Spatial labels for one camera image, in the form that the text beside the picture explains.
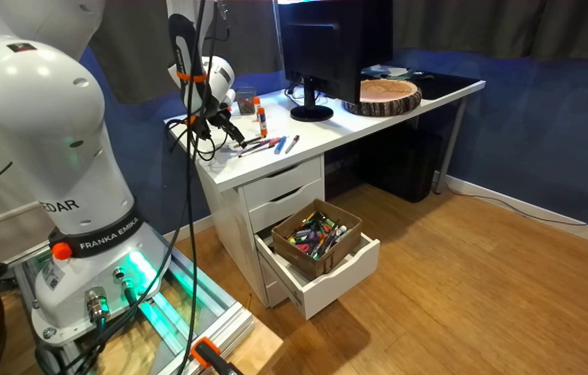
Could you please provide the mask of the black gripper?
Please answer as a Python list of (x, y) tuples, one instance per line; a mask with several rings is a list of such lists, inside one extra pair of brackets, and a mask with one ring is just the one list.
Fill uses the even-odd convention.
[(212, 128), (226, 132), (239, 144), (244, 142), (242, 132), (229, 121), (229, 107), (227, 104), (221, 104), (215, 115), (192, 120), (192, 133), (203, 138), (203, 139), (212, 138)]

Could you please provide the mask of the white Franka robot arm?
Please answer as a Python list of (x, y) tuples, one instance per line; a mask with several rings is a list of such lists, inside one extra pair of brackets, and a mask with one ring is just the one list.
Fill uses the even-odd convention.
[(104, 3), (0, 0), (0, 142), (55, 223), (31, 311), (52, 346), (106, 329), (158, 290), (169, 263), (115, 160), (104, 94), (80, 62)]

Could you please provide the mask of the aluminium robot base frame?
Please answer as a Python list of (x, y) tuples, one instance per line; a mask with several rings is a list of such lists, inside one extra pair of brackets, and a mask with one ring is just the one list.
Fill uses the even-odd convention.
[(229, 356), (255, 327), (239, 300), (148, 228), (90, 259), (44, 245), (16, 275), (47, 375), (200, 375), (203, 350)]

